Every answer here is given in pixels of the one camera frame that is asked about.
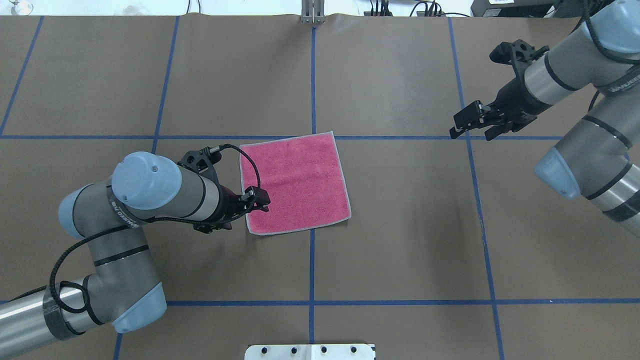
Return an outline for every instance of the white floor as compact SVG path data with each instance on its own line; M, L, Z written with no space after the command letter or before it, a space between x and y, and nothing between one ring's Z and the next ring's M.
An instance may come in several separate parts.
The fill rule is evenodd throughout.
M10 15L13 5L0 0L0 15ZM189 0L28 0L33 5L30 15L181 15L187 12ZM443 0L445 12L470 15L472 0ZM390 0L394 16L409 16L414 0ZM200 0L202 13L208 15L280 15L300 14L301 0ZM363 15L371 9L369 0L325 0L325 14ZM198 12L198 1L191 0L191 12Z

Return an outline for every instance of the robotic arm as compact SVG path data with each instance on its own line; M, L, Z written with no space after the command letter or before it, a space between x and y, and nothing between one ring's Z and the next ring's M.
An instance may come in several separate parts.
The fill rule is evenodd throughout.
M567 199L582 195L640 237L640 168L627 150L640 140L640 1L616 0L548 50L503 42L490 58L511 64L515 78L489 105L474 101L455 114L451 138L488 127L487 140L519 131L588 84L604 95L536 165L535 173Z
M213 167L221 159L220 151L229 147L246 156L256 171L257 186L242 195L220 185ZM231 221L253 210L268 211L269 203L255 164L233 145L189 151L177 163L148 152L126 156L109 179L71 193L60 204L60 223L69 235L83 240L60 258L50 285L0 306L0 358L67 340L105 323L124 333L156 321L166 302L141 227L169 220L193 224L208 234L231 229ZM157 217L161 214L172 217ZM64 258L84 243L95 274L56 283Z

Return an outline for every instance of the white bracket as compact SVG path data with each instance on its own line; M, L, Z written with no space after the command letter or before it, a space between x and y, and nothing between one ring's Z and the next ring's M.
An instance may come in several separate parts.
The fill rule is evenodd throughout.
M244 360L376 360L371 344L252 345Z
M322 24L324 19L324 0L302 0L300 21L305 24Z

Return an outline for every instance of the blue joint cap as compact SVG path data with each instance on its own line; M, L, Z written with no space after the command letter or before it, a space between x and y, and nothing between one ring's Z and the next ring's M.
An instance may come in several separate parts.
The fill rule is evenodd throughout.
M80 235L76 229L76 225L74 224L74 206L76 205L78 195L80 195L80 193L89 185L85 185L67 195L58 207L58 221L60 222L60 225L62 225L62 228L66 230L69 235L81 240L84 239L84 236Z
M162 283L154 286L145 296L140 298L127 311L111 323L117 332L135 331L160 319L166 311L166 301Z
M552 147L534 169L536 175L558 194L572 200L580 195L580 187L560 152Z
M640 53L640 1L615 0L591 17L591 23L604 47L625 54ZM587 23L582 32L592 40Z
M166 205L178 194L181 185L178 165L164 156L144 151L127 155L111 178L111 188L118 200L138 210Z

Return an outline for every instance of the square washcloth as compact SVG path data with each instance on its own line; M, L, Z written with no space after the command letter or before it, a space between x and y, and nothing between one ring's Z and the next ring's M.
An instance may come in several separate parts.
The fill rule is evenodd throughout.
M258 166L269 192L269 212L246 216L249 232L273 235L336 224L351 218L351 206L333 131L240 146ZM240 157L242 189L255 172Z

